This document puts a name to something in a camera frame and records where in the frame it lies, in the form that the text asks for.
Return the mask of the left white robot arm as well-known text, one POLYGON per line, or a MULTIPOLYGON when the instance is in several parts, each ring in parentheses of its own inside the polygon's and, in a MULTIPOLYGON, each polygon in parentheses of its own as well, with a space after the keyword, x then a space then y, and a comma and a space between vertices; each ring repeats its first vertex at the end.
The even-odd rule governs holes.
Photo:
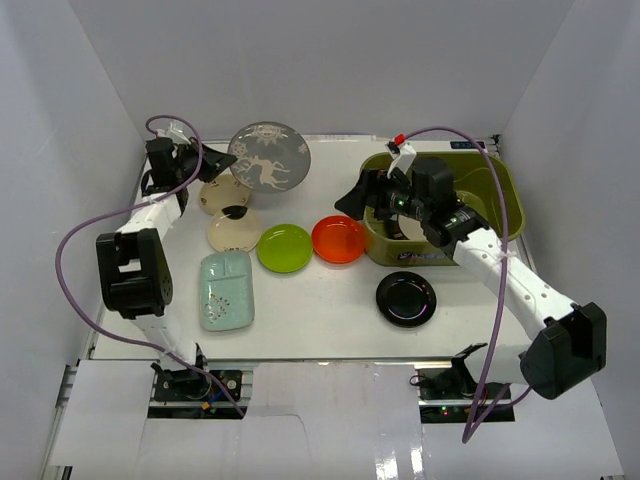
POLYGON ((177 387, 199 399, 211 387, 196 342, 182 332, 180 322, 167 313, 173 281, 162 240, 185 213, 191 178, 211 182, 237 157, 198 145, 194 139, 178 144, 168 137, 146 142, 148 168, 140 182, 143 206, 113 233, 96 240, 103 302, 106 308, 135 325, 141 342, 160 355, 160 368, 178 371, 177 387))

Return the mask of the lime green plate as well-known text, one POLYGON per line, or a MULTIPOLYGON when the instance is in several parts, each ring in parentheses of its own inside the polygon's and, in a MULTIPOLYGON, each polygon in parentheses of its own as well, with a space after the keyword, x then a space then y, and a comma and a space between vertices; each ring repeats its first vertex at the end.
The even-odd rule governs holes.
POLYGON ((275 225, 262 234, 256 253, 271 272, 294 273, 305 267, 313 255, 311 236, 295 224, 275 225))

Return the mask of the cream plate with black spot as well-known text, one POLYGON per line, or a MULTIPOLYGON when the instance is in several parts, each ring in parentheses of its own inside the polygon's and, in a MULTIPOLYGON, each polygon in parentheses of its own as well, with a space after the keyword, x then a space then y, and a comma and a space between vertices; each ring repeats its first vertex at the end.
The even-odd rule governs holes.
POLYGON ((207 240, 217 252, 249 252, 257 245, 262 232, 262 222, 252 209, 232 205, 213 215, 207 229, 207 240))

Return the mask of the glossy black plate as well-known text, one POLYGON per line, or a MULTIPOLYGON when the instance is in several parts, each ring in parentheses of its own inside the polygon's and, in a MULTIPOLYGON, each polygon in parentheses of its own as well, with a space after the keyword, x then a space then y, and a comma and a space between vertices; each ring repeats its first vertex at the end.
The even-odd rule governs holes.
POLYGON ((437 308, 433 286, 413 272, 393 272, 376 288, 376 305, 382 316, 399 328, 417 328, 426 324, 437 308))

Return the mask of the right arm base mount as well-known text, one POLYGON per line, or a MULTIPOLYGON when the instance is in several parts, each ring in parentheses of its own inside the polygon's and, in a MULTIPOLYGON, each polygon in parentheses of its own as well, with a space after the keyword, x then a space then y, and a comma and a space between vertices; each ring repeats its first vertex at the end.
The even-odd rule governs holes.
MULTIPOLYGON (((476 391, 476 382, 464 370, 463 360, 476 351, 486 349, 486 343, 472 344, 456 354, 444 366, 428 363, 416 370, 409 384, 417 388, 419 411, 422 424, 465 424, 471 413, 471 404, 476 391)), ((500 393, 504 384, 487 383, 480 397, 476 417, 486 410, 500 393)), ((499 405, 487 416, 485 422, 514 422, 511 390, 499 401, 499 405)))

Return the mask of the orange plate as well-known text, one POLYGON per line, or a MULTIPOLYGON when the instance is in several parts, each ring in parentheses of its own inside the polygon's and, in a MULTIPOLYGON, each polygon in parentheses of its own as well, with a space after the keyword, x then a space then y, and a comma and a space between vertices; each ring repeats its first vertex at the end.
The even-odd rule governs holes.
POLYGON ((363 227, 344 215, 331 215, 319 220, 311 233, 315 253, 333 264, 348 264, 365 251, 363 227))

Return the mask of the light blue rectangular dish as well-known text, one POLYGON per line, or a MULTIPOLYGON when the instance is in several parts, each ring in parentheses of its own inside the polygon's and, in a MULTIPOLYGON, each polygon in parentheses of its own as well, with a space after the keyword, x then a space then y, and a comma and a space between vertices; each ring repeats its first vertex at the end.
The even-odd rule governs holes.
POLYGON ((225 332, 248 327, 255 305, 248 253, 233 250, 205 257, 199 269, 199 320, 203 330, 225 332))

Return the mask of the beige plate with small marks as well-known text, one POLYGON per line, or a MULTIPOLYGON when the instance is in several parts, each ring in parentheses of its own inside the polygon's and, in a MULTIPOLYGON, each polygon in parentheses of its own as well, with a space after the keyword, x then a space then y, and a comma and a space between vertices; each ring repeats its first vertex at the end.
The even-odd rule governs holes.
POLYGON ((228 206, 245 206, 250 198, 250 190, 230 174, 223 174, 215 180, 204 183, 198 194, 200 208, 209 215, 228 206))

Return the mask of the dark rimmed beige plate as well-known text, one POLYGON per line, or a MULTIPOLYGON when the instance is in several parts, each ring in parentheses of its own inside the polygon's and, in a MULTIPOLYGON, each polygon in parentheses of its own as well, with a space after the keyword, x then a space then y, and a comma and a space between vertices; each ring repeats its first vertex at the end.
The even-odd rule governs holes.
POLYGON ((383 221, 383 226, 387 237, 392 240, 426 240, 420 223, 406 216, 394 214, 383 221))

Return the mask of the grey reindeer pattern plate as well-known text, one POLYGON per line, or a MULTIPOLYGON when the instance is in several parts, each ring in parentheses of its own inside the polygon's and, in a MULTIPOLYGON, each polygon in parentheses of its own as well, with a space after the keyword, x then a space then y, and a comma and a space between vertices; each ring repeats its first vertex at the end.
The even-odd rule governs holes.
POLYGON ((227 152, 236 158, 234 178, 256 193, 289 191, 311 169, 311 152, 304 137, 278 122, 256 122, 240 129, 227 152))

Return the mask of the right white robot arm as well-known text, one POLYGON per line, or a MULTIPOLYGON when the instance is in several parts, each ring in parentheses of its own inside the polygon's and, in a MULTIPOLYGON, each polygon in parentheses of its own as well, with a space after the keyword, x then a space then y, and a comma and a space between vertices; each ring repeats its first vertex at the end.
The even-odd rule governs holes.
POLYGON ((605 367, 605 312, 594 302, 576 303, 508 256, 487 220, 458 198, 442 159, 418 158, 409 175, 364 169, 335 207, 354 220, 372 208, 377 218, 418 221, 431 245, 474 274, 519 321, 531 344, 518 353, 518 370, 541 397, 553 400, 605 367))

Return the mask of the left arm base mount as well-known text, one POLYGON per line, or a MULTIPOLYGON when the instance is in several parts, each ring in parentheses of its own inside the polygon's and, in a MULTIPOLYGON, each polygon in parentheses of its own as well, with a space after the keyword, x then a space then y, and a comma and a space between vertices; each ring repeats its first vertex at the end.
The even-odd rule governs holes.
MULTIPOLYGON (((156 402, 227 400, 217 383, 192 370, 162 370, 157 363, 152 363, 151 368, 155 372, 151 398, 156 402)), ((243 380, 241 370, 210 370, 210 374, 235 401, 240 400, 243 380)))

